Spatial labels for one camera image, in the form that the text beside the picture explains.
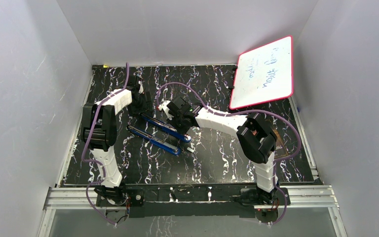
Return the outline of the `blue stapler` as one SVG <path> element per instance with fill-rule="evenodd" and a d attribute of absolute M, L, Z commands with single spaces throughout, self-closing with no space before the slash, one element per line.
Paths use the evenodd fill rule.
<path fill-rule="evenodd" d="M 150 117 L 146 114 L 140 114 L 140 117 L 143 118 L 146 122 L 160 128 L 163 132 L 183 141 L 189 143 L 191 141 L 191 137 L 188 134 L 180 134 L 174 127 L 171 125 L 162 122 L 156 118 Z"/>
<path fill-rule="evenodd" d="M 143 139 L 149 141 L 151 144 L 158 146 L 159 148 L 173 154 L 173 155 L 179 155 L 181 153 L 181 149 L 177 146 L 174 146 L 172 144 L 167 143 L 164 140 L 161 140 L 143 130 L 140 130 L 132 125 L 127 125 L 127 130 L 139 137 L 142 137 Z"/>

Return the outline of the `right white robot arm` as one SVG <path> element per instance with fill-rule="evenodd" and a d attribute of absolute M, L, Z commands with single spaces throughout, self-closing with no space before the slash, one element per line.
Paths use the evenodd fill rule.
<path fill-rule="evenodd" d="M 259 200 L 272 204 L 278 197 L 278 179 L 273 173 L 277 136 L 258 113 L 230 115 L 201 104 L 190 104 L 179 97 L 164 101 L 158 109 L 164 112 L 178 133 L 192 127 L 213 129 L 237 138 L 247 159 L 254 167 Z"/>

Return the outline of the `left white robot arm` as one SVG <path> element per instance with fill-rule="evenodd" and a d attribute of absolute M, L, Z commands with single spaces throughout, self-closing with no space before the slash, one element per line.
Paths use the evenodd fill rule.
<path fill-rule="evenodd" d="M 123 205 L 128 198 L 127 191 L 119 187 L 122 174 L 114 153 L 117 114 L 123 109 L 127 109 L 131 117 L 153 111 L 150 92 L 144 90 L 139 77 L 129 81 L 124 89 L 115 89 L 103 100 L 82 107 L 81 140 L 96 160 L 103 180 L 101 185 L 112 188 L 108 198 L 115 205 Z"/>

